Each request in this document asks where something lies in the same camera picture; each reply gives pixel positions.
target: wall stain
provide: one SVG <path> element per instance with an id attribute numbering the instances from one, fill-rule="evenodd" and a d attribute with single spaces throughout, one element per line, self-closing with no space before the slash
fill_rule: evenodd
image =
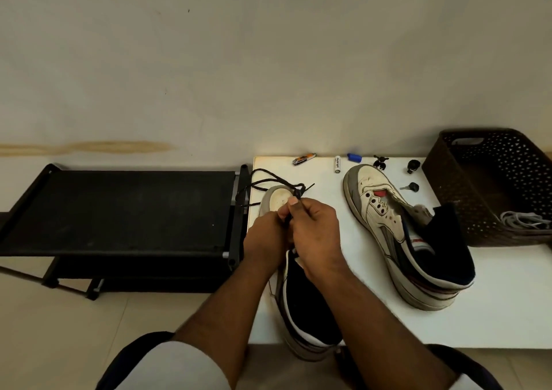
<path id="1" fill-rule="evenodd" d="M 0 143 L 0 157 L 57 156 L 78 151 L 109 154 L 159 153 L 175 147 L 164 142 L 76 142 L 60 146 Z"/>

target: hand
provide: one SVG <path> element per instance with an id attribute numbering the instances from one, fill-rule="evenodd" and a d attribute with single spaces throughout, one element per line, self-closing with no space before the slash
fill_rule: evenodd
<path id="1" fill-rule="evenodd" d="M 244 239 L 244 261 L 251 261 L 269 277 L 278 269 L 288 248 L 286 230 L 271 211 L 257 217 Z"/>
<path id="2" fill-rule="evenodd" d="M 316 284 L 331 271 L 348 269 L 341 253 L 340 222 L 333 207 L 315 199 L 299 201 L 291 197 L 278 210 L 278 216 L 284 220 L 290 213 L 293 242 L 311 282 Z"/>

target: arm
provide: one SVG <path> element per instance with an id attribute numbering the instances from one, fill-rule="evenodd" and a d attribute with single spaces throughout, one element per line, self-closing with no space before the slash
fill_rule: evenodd
<path id="1" fill-rule="evenodd" d="M 379 389 L 448 389 L 458 376 L 435 357 L 356 278 L 340 246 L 335 210 L 316 200 L 290 198 L 293 239 L 308 279 L 322 293 L 366 385 Z"/>
<path id="2" fill-rule="evenodd" d="M 285 230 L 275 212 L 255 220 L 244 240 L 244 260 L 231 277 L 175 333 L 195 346 L 236 387 L 260 296 L 282 262 Z"/>

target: white sleeve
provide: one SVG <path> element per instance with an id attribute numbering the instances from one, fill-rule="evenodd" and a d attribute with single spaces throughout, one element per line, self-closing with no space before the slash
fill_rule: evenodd
<path id="1" fill-rule="evenodd" d="M 451 390 L 481 390 L 481 387 L 475 384 L 466 374 L 462 374 L 452 385 Z"/>
<path id="2" fill-rule="evenodd" d="M 134 367 L 116 390 L 230 390 L 220 367 L 192 345 L 157 345 Z"/>

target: shoelace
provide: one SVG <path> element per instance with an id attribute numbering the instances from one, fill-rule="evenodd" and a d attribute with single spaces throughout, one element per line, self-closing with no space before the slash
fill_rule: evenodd
<path id="1" fill-rule="evenodd" d="M 500 221 L 515 229 L 549 229 L 552 223 L 535 213 L 516 213 L 515 211 L 504 211 L 500 215 Z"/>
<path id="2" fill-rule="evenodd" d="M 265 192 L 268 191 L 268 188 L 263 188 L 263 187 L 258 186 L 260 183 L 279 182 L 280 184 L 285 185 L 288 188 L 290 188 L 293 191 L 293 195 L 295 197 L 297 197 L 297 199 L 300 199 L 302 197 L 302 195 L 305 192 L 307 192 L 310 188 L 312 188 L 313 185 L 314 185 L 313 184 L 313 185 L 309 186 L 308 188 L 305 186 L 304 183 L 298 183 L 296 185 L 293 185 L 293 184 L 289 183 L 288 181 L 286 181 L 284 178 L 280 178 L 278 175 L 275 175 L 271 171 L 267 171 L 266 169 L 263 169 L 261 167 L 258 168 L 258 169 L 255 169 L 254 171 L 251 172 L 251 178 L 253 178 L 253 174 L 257 171 L 262 171 L 262 172 L 268 173 L 270 176 L 273 176 L 274 178 L 261 179 L 260 181 L 252 182 L 249 185 L 242 188 L 241 190 L 239 190 L 238 193 L 236 194 L 236 197 L 238 197 L 238 195 L 241 194 L 243 191 L 245 191 L 247 188 L 255 188 L 258 191 L 265 191 Z M 260 202 L 243 204 L 242 206 L 243 207 L 252 207 L 254 205 L 260 205 Z"/>

